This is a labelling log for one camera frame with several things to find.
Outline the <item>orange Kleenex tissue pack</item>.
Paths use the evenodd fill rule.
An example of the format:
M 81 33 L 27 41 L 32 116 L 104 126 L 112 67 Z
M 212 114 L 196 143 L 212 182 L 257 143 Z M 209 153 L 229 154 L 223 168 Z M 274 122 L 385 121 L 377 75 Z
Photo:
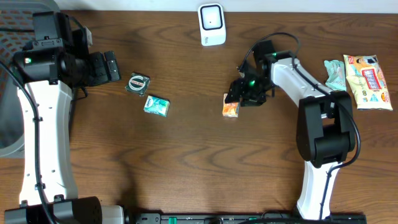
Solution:
M 223 95 L 222 115 L 228 118 L 237 118 L 239 115 L 239 103 L 226 103 L 225 99 L 227 95 L 227 93 Z

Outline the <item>green Kleenex tissue pack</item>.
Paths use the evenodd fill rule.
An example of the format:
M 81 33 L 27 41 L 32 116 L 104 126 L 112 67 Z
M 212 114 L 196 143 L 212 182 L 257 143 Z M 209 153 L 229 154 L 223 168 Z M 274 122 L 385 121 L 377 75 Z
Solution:
M 155 96 L 148 96 L 144 105 L 146 113 L 156 114 L 166 117 L 170 106 L 170 101 Z

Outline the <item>teal wet wipes pack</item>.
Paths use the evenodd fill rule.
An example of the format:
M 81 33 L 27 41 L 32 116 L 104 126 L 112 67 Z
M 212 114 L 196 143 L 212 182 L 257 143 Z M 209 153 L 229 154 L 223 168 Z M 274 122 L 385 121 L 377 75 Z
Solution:
M 346 91 L 344 63 L 338 60 L 325 60 L 324 66 L 328 73 L 325 85 L 335 91 Z

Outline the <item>white blue snack bag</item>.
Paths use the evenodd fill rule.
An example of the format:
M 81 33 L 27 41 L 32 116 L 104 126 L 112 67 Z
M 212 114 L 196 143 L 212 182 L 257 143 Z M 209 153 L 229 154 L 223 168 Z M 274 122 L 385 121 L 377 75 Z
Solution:
M 392 111 L 391 98 L 377 55 L 344 55 L 346 80 L 358 110 Z

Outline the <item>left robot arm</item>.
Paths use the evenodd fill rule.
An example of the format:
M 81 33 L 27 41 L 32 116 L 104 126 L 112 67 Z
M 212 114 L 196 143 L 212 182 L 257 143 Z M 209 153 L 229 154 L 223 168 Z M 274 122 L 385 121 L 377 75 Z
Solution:
M 121 78 L 114 52 L 90 52 L 90 31 L 61 12 L 33 15 L 35 39 L 5 71 L 17 85 L 24 119 L 24 179 L 6 223 L 128 223 L 126 209 L 81 198 L 70 162 L 73 91 Z

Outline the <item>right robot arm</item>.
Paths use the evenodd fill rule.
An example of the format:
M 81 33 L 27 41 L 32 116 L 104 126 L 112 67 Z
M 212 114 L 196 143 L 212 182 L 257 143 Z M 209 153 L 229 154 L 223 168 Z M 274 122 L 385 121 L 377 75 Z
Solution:
M 296 144 L 304 160 L 298 214 L 306 220 L 330 218 L 330 198 L 339 169 L 356 144 L 358 130 L 351 97 L 321 84 L 290 51 L 276 51 L 271 40 L 251 48 L 255 66 L 244 61 L 230 84 L 225 103 L 261 106 L 267 92 L 281 88 L 298 108 Z

